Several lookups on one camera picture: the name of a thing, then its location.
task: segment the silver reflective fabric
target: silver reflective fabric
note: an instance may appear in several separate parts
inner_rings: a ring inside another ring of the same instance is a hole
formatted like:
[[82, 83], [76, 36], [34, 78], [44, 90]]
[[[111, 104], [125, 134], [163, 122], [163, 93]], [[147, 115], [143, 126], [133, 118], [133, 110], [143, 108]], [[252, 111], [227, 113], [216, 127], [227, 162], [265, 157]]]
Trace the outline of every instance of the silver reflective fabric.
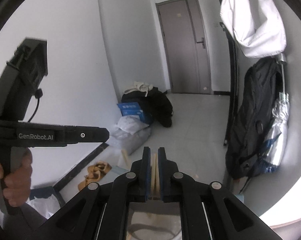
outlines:
[[263, 158], [270, 164], [279, 166], [283, 158], [287, 141], [287, 121], [289, 118], [289, 95], [280, 93], [276, 100], [273, 113], [273, 125], [270, 128], [264, 143], [267, 142], [267, 150]]

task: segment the black metal bracket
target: black metal bracket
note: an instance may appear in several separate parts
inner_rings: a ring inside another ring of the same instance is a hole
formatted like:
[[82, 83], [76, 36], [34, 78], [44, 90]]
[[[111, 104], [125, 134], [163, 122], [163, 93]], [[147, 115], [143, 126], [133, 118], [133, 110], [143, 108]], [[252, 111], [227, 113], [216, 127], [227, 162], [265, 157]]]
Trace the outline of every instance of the black metal bracket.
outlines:
[[[30, 240], [125, 239], [129, 203], [148, 201], [149, 164], [150, 149], [145, 147], [143, 159], [130, 172], [113, 183], [89, 184]], [[180, 203], [183, 239], [281, 239], [219, 182], [207, 185], [179, 172], [164, 148], [158, 150], [158, 166], [161, 200]]]
[[223, 32], [225, 32], [226, 31], [225, 24], [223, 22], [219, 22], [219, 25], [220, 25], [220, 27], [222, 27]]

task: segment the door handle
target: door handle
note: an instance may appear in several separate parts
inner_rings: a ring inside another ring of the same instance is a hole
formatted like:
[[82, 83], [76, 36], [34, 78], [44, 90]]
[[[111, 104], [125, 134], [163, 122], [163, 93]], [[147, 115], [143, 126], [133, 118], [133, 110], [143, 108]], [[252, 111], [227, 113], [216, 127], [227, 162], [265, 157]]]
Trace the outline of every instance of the door handle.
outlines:
[[202, 38], [202, 41], [198, 41], [197, 44], [198, 43], [201, 43], [203, 45], [203, 49], [206, 49], [205, 39], [204, 38]]

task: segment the white plastic bag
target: white plastic bag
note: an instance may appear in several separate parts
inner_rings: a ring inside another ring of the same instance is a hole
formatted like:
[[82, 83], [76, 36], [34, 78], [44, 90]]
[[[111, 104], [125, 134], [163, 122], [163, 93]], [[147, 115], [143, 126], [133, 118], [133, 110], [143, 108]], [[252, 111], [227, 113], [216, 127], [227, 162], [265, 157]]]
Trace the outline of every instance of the white plastic bag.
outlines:
[[223, 0], [221, 18], [246, 57], [274, 56], [286, 48], [283, 21], [273, 0], [258, 0], [262, 25], [255, 30], [249, 0]]
[[110, 134], [108, 145], [113, 146], [120, 150], [126, 150], [128, 155], [131, 155], [136, 151], [144, 142], [147, 141], [148, 137], [151, 135], [151, 128], [147, 127], [138, 131], [135, 134], [127, 133], [121, 129], [118, 129]]
[[126, 115], [119, 119], [117, 127], [122, 129], [124, 132], [135, 134], [148, 127], [148, 124], [141, 122], [138, 115]]
[[51, 195], [49, 198], [34, 198], [32, 200], [27, 200], [27, 204], [47, 219], [60, 209], [59, 202], [54, 195]]

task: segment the human hand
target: human hand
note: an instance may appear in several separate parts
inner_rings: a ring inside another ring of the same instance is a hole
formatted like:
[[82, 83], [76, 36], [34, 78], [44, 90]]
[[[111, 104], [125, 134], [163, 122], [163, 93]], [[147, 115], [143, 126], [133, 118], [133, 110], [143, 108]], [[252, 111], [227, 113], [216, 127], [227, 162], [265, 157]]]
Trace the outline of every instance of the human hand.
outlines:
[[[29, 198], [30, 195], [30, 176], [32, 174], [32, 154], [26, 148], [24, 157], [21, 162], [21, 167], [15, 172], [10, 173], [4, 179], [7, 186], [3, 190], [3, 195], [8, 199], [12, 207], [19, 207]], [[3, 168], [0, 164], [0, 179], [4, 176]]]

